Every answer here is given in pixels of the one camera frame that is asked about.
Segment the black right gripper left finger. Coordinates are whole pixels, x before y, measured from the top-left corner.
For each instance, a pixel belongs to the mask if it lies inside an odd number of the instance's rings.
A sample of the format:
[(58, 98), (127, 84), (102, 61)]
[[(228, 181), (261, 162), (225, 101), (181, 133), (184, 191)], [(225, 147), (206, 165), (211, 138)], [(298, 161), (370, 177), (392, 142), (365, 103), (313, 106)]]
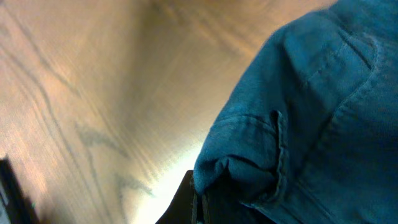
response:
[(39, 224), (7, 157), (1, 159), (1, 224)]

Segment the blue denim shorts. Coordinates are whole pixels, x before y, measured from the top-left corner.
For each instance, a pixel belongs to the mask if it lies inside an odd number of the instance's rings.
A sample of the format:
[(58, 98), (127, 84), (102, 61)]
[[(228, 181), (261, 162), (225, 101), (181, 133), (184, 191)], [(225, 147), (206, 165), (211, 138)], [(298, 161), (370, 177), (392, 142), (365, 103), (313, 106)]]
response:
[(272, 34), (193, 179), (276, 223), (396, 223), (397, 2), (337, 1)]

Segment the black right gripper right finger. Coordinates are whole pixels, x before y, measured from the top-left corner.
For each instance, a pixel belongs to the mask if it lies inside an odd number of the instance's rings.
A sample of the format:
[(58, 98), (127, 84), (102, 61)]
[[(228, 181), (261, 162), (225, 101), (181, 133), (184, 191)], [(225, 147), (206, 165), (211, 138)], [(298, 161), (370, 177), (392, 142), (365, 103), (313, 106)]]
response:
[(185, 173), (170, 205), (157, 223), (274, 224), (261, 212), (240, 204), (219, 183), (212, 185), (204, 194), (198, 194), (192, 170)]

